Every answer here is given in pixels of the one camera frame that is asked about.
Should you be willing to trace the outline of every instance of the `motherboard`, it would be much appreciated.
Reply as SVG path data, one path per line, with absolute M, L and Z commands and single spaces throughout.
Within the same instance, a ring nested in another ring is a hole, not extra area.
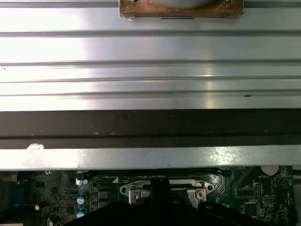
M 0 182 L 0 219 L 21 212 L 24 226 L 61 226 L 116 201 L 139 204 L 150 180 L 168 178 L 173 195 L 198 207 L 216 202 L 277 226 L 294 226 L 292 167 L 261 167 L 179 174 L 104 174 L 98 171 L 22 172 Z

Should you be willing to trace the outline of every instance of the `metal bracket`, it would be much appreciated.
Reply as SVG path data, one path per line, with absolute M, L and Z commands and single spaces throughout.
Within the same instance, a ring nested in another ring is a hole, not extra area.
M 207 201 L 207 195 L 214 190 L 214 185 L 195 179 L 169 180 L 169 182 L 171 186 L 177 185 L 177 188 L 172 188 L 173 193 L 185 191 L 191 205 L 195 208 L 198 207 L 199 202 Z M 149 189 L 145 188 L 150 184 L 150 180 L 138 180 L 120 187 L 120 193 L 129 197 L 129 203 L 135 204 L 137 200 L 150 195 Z

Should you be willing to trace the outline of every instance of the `screw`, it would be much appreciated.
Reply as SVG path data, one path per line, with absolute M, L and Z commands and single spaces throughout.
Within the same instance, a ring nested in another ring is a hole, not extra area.
M 132 198 L 136 200 L 136 199 L 138 199 L 138 196 L 136 194 L 133 194 Z
M 197 198 L 202 199 L 204 197 L 204 192 L 203 191 L 198 191 L 197 192 Z

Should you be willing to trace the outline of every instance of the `black cable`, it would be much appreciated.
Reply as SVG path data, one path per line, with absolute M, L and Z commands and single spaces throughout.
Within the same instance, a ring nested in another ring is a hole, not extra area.
M 293 175 L 301 176 L 301 170 L 293 169 Z

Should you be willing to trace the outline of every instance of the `green circuit board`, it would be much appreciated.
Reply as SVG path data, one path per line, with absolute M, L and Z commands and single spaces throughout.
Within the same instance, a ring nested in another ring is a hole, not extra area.
M 294 209 L 292 167 L 281 166 L 273 176 L 268 176 L 260 167 L 234 167 L 228 169 L 229 177 L 216 174 L 169 176 L 170 180 L 194 179 L 214 185 L 214 190 L 206 198 L 209 202 L 220 203 L 233 210 L 253 218 L 267 221 L 278 226 L 294 226 L 296 216 Z M 10 183 L 10 208 L 17 203 L 33 206 L 42 200 L 48 206 L 40 212 L 36 226 L 47 226 L 49 216 L 59 215 L 64 225 L 77 218 L 81 209 L 92 212 L 109 203 L 129 201 L 129 197 L 120 192 L 120 188 L 129 183 L 158 176 L 93 176 L 85 181 L 77 180 L 75 171 L 54 171 L 32 175 L 26 183 Z M 77 198 L 87 194 L 85 203 L 77 204 Z

